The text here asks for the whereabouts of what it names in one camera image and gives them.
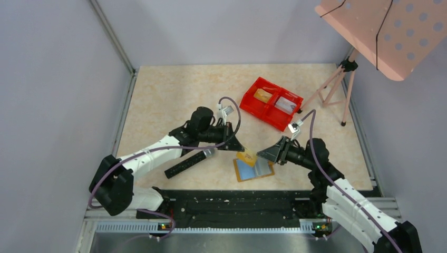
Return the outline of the yellow leather card holder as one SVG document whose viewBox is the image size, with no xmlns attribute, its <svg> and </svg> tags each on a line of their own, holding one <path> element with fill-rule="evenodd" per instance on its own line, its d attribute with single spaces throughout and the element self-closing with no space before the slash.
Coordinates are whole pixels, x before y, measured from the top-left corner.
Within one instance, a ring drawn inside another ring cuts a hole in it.
<svg viewBox="0 0 447 253">
<path fill-rule="evenodd" d="M 240 159 L 234 159 L 235 174 L 238 182 L 274 176 L 274 166 L 271 162 L 259 158 L 253 166 Z"/>
</svg>

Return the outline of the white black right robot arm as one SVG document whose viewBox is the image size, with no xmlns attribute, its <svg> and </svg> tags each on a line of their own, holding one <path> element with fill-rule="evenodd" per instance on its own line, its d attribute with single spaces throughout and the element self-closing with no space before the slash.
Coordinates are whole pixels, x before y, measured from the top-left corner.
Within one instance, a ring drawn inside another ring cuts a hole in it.
<svg viewBox="0 0 447 253">
<path fill-rule="evenodd" d="M 283 136 L 257 156 L 272 163 L 290 162 L 309 169 L 313 189 L 309 211 L 334 219 L 363 246 L 366 252 L 422 252 L 416 227 L 399 222 L 372 204 L 349 183 L 329 161 L 329 151 L 320 138 L 301 147 L 297 141 Z"/>
</svg>

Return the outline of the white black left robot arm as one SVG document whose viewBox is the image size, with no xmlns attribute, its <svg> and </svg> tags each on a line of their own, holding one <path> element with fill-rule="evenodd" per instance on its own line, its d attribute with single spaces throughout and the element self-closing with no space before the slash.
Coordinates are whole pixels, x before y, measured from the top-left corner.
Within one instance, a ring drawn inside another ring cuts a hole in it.
<svg viewBox="0 0 447 253">
<path fill-rule="evenodd" d="M 163 197 L 153 189 L 139 192 L 135 197 L 135 180 L 192 150 L 199 150 L 201 154 L 215 149 L 243 152 L 245 148 L 236 138 L 238 129 L 227 121 L 233 110 L 232 106 L 218 105 L 219 117 L 213 125 L 213 111 L 200 106 L 184 125 L 171 130 L 156 143 L 123 157 L 111 154 L 103 158 L 89 185 L 89 207 L 94 207 L 92 201 L 96 199 L 97 207 L 104 208 L 111 216 L 136 204 L 140 208 L 157 210 Z"/>
</svg>

